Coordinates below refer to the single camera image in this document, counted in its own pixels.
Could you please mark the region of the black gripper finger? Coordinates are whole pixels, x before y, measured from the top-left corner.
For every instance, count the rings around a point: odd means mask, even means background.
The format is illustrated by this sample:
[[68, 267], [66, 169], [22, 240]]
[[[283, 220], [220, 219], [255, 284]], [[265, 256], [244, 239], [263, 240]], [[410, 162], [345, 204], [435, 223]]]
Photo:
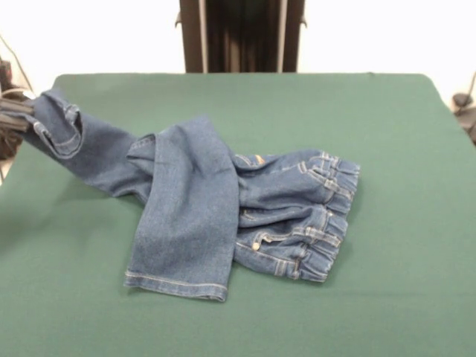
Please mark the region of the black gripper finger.
[[0, 98], [0, 107], [1, 110], [7, 111], [7, 112], [18, 112], [26, 115], [34, 115], [34, 109], [33, 107], [26, 105], [24, 103], [17, 102], [15, 100], [9, 100], [9, 99], [4, 99]]
[[8, 115], [0, 117], [2, 129], [8, 129], [18, 132], [26, 132], [29, 129], [29, 122], [23, 118], [12, 118]]

